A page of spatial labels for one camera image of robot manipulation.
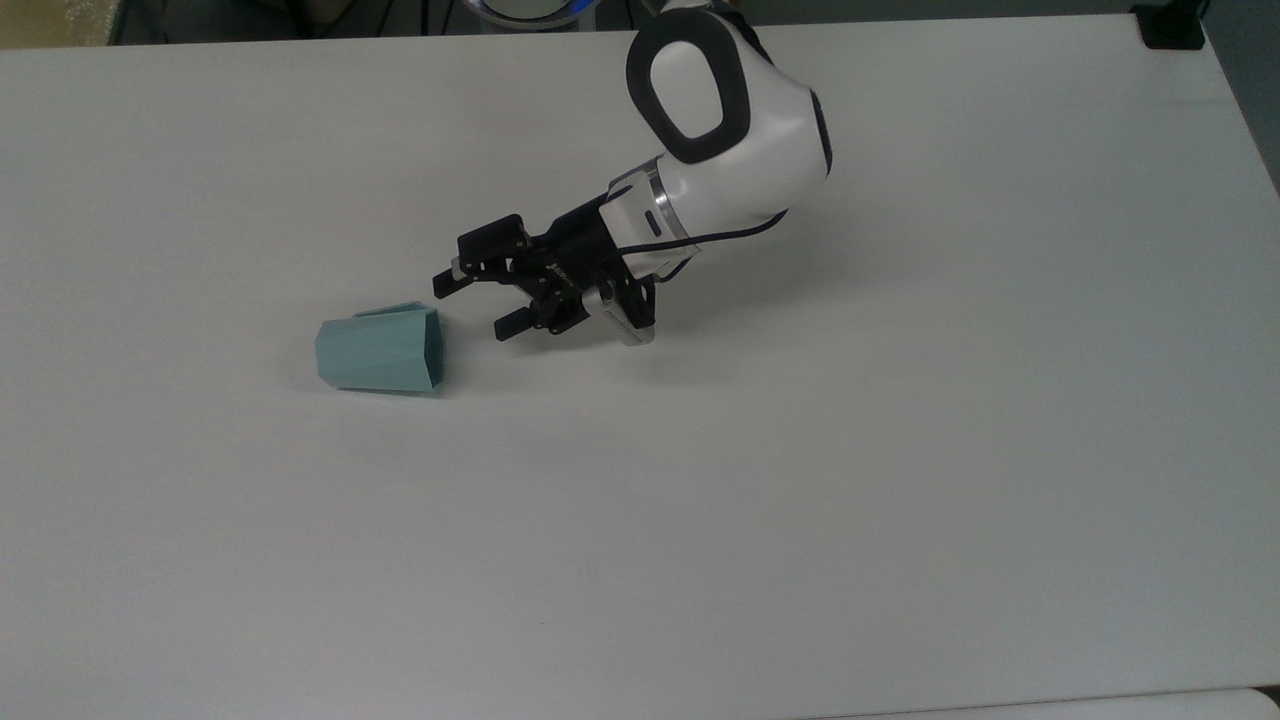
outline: light blue cup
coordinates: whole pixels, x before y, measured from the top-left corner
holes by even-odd
[[[444,379],[440,316],[415,301],[326,320],[316,372],[338,389],[430,392]]]

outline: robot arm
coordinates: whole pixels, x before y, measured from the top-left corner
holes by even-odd
[[[667,152],[541,236],[518,215],[463,234],[436,297],[484,281],[524,290],[530,305],[494,323],[499,341],[600,315],[626,345],[649,342],[655,283],[699,243],[768,229],[827,176],[817,95],[773,67],[741,15],[707,5],[673,1],[627,55],[627,90]]]

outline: cable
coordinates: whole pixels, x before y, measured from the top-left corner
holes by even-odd
[[[773,215],[772,218],[769,218],[764,223],[762,223],[759,225],[755,225],[754,228],[746,228],[746,229],[741,229],[741,231],[728,231],[728,232],[713,232],[713,233],[709,233],[709,234],[700,234],[698,237],[686,237],[685,240],[668,240],[667,242],[650,242],[648,245],[632,245],[630,247],[623,247],[622,250],[618,250],[618,255],[635,255],[636,252],[658,252],[658,251],[662,251],[662,250],[675,250],[677,247],[687,247],[690,245],[699,245],[699,243],[703,243],[703,242],[717,242],[717,241],[721,241],[721,240],[736,240],[739,237],[748,237],[748,236],[753,236],[753,234],[759,234],[759,233],[762,233],[762,232],[772,228],[773,225],[778,224],[780,222],[782,222],[782,218],[786,214],[787,214],[787,211],[783,210],[783,211],[778,213],[777,215]],[[667,278],[669,279],[672,275],[675,275],[675,272],[671,275],[667,275]]]
[[[664,278],[657,278],[658,282],[664,283],[664,282],[669,281],[671,278],[678,275],[680,270],[684,270],[685,265],[687,265],[690,260],[692,260],[692,258],[685,258],[684,260],[681,260],[680,264],[676,265],[675,270],[667,273],[667,277],[664,277]]]
[[[449,32],[449,15],[453,14],[453,0],[449,0],[449,6],[444,9],[444,24],[440,26],[440,35],[448,35]]]
[[[383,29],[387,28],[387,18],[388,18],[388,15],[392,14],[392,4],[394,4],[394,3],[396,3],[396,0],[387,0],[387,6],[383,8],[383,19],[378,20],[378,29],[374,31],[374,37],[381,37],[383,36]]]

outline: black clamp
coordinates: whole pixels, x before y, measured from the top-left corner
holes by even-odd
[[[602,195],[575,208],[540,236],[525,232],[520,215],[462,234],[453,265],[433,278],[435,297],[448,297],[475,282],[522,290],[529,306],[494,322],[499,341],[527,329],[559,334],[572,328],[590,316],[582,295],[591,291],[608,296],[634,327],[653,327],[653,278],[636,281],[618,255],[600,219],[599,208],[607,200]]]

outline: white table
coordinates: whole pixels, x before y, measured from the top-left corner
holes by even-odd
[[[0,53],[0,715],[767,720],[1280,680],[1280,201],[1126,17],[764,28],[829,181],[658,341],[329,389],[658,150],[625,33]]]

